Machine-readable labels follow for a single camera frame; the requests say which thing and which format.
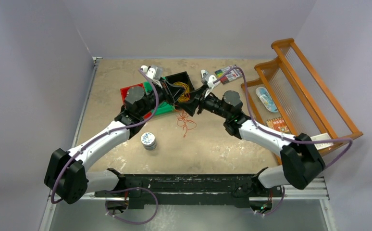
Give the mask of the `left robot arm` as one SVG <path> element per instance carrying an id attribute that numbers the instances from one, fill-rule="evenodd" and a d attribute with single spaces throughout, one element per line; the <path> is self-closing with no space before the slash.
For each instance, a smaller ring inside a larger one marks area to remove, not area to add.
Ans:
<path id="1" fill-rule="evenodd" d="M 51 190 L 53 204 L 65 201 L 73 204 L 89 192 L 87 171 L 117 145 L 134 137 L 148 121 L 144 116 L 157 112 L 163 102 L 175 104 L 185 88 L 165 79 L 152 83 L 150 93 L 140 86 L 131 87 L 118 116 L 101 132 L 77 147 L 64 151 L 59 148 L 50 157 L 44 184 Z"/>

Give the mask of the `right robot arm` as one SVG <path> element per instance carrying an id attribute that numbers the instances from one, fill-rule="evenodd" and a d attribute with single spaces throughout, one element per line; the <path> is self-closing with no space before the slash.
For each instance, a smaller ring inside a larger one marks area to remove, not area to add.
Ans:
<path id="1" fill-rule="evenodd" d="M 325 170 L 326 164 L 307 134 L 284 134 L 253 121 L 242 111 L 238 92 L 228 90 L 219 99 L 201 87 L 189 96 L 187 102 L 177 105 L 190 116 L 207 110 L 225 119 L 223 125 L 229 135 L 256 143 L 280 156 L 281 165 L 267 167 L 254 177 L 252 189 L 256 195 L 263 196 L 272 187 L 288 184 L 303 190 Z"/>

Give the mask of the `black plastic bin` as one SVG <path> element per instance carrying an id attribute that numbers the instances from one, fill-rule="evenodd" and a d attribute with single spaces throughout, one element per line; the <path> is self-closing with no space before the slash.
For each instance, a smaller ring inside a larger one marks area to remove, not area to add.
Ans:
<path id="1" fill-rule="evenodd" d="M 182 87 L 184 92 L 178 99 L 178 103 L 186 103 L 191 99 L 190 93 L 195 90 L 189 74 L 184 71 L 176 74 L 166 76 L 165 79 L 172 85 Z"/>

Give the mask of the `green plastic bin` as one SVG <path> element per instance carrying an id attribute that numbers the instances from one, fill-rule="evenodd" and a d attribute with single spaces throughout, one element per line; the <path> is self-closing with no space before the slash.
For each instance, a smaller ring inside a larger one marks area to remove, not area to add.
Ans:
<path id="1" fill-rule="evenodd" d="M 147 81 L 143 82 L 143 87 L 144 87 L 144 90 L 147 94 L 150 94 L 150 93 L 153 92 L 152 86 L 149 82 L 147 82 Z M 165 113 L 171 113 L 173 111 L 174 111 L 174 106 L 168 104 L 167 102 L 162 102 L 162 103 L 160 103 L 155 115 L 156 116 L 157 115 L 162 115 L 162 114 L 165 114 Z"/>

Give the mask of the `red plastic bin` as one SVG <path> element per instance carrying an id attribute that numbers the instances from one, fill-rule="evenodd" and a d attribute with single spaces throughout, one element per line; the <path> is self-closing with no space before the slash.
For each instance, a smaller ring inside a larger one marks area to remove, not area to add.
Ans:
<path id="1" fill-rule="evenodd" d="M 151 116 L 151 111 L 147 111 L 149 103 L 147 102 L 148 94 L 143 84 L 136 84 L 121 89 L 123 105 L 130 113 L 135 116 L 143 116 L 144 119 Z"/>

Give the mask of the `round blue white tin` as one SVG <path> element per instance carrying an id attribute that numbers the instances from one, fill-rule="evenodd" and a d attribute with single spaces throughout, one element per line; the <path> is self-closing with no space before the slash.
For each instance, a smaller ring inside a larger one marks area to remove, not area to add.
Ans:
<path id="1" fill-rule="evenodd" d="M 154 150 L 157 146 L 156 137 L 151 132 L 145 132 L 141 135 L 141 143 L 146 150 Z"/>

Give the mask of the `marker pen pack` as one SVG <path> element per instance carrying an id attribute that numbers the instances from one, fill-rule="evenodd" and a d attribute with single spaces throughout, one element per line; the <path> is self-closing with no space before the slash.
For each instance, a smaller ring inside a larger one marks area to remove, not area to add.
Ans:
<path id="1" fill-rule="evenodd" d="M 222 84 L 226 84 L 235 81 L 242 77 L 242 73 L 239 69 L 235 69 L 237 65 L 229 65 L 222 69 L 216 70 L 214 73 Z"/>

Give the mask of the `blue white plastic packet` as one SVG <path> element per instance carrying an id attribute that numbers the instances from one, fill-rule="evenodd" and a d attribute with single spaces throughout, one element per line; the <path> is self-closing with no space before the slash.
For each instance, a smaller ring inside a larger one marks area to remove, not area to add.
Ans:
<path id="1" fill-rule="evenodd" d="M 261 103 L 269 112 L 271 113 L 279 112 L 275 102 L 273 101 L 268 90 L 265 87 L 257 87 L 255 92 Z"/>

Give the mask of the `wooden rack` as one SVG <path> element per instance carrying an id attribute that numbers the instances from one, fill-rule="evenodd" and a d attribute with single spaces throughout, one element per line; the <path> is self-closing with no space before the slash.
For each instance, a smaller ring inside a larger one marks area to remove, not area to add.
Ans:
<path id="1" fill-rule="evenodd" d="M 317 144 L 320 154 L 331 156 L 329 164 L 335 163 L 363 133 L 293 38 L 277 40 L 271 47 L 276 57 L 255 65 L 257 79 L 241 84 L 255 120 L 268 128 L 266 120 L 281 116 L 290 129 L 288 134 L 315 136 L 321 141 Z M 264 107 L 257 87 L 268 90 L 279 112 Z"/>

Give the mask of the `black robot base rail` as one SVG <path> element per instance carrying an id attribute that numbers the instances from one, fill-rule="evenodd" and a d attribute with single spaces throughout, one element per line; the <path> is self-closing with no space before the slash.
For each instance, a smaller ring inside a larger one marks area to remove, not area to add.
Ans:
<path id="1" fill-rule="evenodd" d="M 267 212 L 283 195 L 281 186 L 262 188 L 256 174 L 123 174 L 112 189 L 95 191 L 108 199 L 108 209 L 124 205 L 230 205 Z"/>

